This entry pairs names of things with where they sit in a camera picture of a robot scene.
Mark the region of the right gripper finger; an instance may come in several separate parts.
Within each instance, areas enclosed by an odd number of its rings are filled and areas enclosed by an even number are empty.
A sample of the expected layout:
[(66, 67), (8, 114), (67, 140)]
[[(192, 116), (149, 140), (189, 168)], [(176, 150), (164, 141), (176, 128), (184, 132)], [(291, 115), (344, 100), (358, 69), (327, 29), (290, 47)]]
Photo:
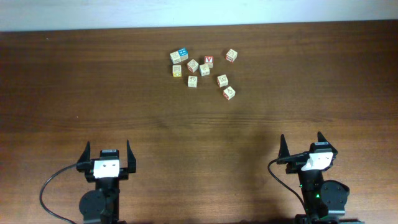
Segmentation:
[(326, 137), (319, 131), (317, 132), (317, 149), (332, 149), (333, 146), (326, 140)]
[(283, 159), (283, 158), (289, 157), (289, 156), (290, 156), (289, 148), (287, 146), (285, 136), (282, 134), (280, 136), (280, 149), (279, 149), (279, 153), (278, 153), (278, 158)]

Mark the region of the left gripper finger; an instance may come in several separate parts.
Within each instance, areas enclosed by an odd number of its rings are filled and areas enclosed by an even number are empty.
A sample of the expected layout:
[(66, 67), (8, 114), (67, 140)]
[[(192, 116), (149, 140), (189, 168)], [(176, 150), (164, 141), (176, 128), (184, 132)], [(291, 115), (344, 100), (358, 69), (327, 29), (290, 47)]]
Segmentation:
[(136, 158), (132, 152), (129, 140), (126, 141), (126, 152), (127, 152), (127, 169), (129, 173), (136, 173)]
[(83, 151), (83, 153), (81, 154), (78, 163), (82, 163), (82, 162), (89, 162), (90, 161), (90, 142), (88, 141), (85, 149)]

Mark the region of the wooden block red side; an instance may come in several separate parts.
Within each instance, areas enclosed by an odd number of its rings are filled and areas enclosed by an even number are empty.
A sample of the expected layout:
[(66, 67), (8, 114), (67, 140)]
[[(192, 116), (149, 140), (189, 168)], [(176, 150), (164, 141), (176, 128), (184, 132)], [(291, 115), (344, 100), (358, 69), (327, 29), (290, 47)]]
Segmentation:
[(230, 100), (232, 99), (236, 94), (236, 91), (231, 87), (227, 87), (223, 90), (223, 96), (227, 99)]

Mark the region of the wooden block butterfly picture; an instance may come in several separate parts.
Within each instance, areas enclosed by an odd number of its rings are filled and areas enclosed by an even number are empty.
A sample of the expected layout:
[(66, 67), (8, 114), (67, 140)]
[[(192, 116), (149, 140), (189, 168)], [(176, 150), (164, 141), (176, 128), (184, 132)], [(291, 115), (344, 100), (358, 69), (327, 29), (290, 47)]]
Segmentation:
[(228, 77), (225, 74), (217, 77), (217, 84), (220, 88), (228, 86), (228, 83), (229, 83)]

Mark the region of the wooden block baseball picture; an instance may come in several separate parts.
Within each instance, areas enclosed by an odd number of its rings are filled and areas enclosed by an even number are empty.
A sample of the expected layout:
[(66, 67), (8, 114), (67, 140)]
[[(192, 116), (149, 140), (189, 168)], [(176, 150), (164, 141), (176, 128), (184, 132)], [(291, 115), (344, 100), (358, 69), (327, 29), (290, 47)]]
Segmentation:
[(197, 87), (197, 83), (198, 83), (198, 77), (196, 77), (196, 76), (189, 76), (188, 77), (188, 81), (187, 81), (188, 87), (196, 88)]

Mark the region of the wooden block green side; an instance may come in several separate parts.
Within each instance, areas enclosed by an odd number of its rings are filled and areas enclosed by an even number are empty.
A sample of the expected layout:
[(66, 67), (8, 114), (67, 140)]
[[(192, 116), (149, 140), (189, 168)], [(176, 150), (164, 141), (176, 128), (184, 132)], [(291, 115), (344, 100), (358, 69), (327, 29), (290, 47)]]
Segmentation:
[(199, 66), (201, 76), (206, 76), (210, 74), (210, 68), (208, 64), (202, 64)]

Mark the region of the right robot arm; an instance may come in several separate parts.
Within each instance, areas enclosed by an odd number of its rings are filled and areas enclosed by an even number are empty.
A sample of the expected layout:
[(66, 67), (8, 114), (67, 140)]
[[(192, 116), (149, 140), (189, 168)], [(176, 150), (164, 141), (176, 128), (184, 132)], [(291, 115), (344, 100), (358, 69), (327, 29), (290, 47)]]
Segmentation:
[(308, 151), (294, 155), (289, 152), (285, 136), (281, 135), (278, 157), (269, 164), (285, 164), (287, 174), (298, 175), (302, 196), (277, 179), (297, 196), (305, 211), (295, 216), (294, 223), (361, 223), (358, 219), (342, 219), (346, 213), (349, 187), (323, 178), (323, 172), (333, 166), (337, 155), (338, 151), (321, 132), (317, 133), (317, 141), (311, 143)]

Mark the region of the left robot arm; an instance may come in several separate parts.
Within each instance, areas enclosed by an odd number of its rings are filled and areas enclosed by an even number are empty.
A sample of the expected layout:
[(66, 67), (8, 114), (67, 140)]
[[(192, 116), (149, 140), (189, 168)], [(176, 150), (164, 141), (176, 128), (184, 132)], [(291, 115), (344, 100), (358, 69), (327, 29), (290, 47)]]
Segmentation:
[(90, 143), (77, 161), (76, 169), (85, 175), (95, 189), (85, 193), (79, 202), (79, 210), (84, 224), (126, 224), (119, 219), (119, 183), (128, 180), (129, 174), (136, 172), (136, 158), (129, 141), (126, 142), (127, 166), (121, 167), (119, 150), (100, 151), (99, 158), (90, 157)]

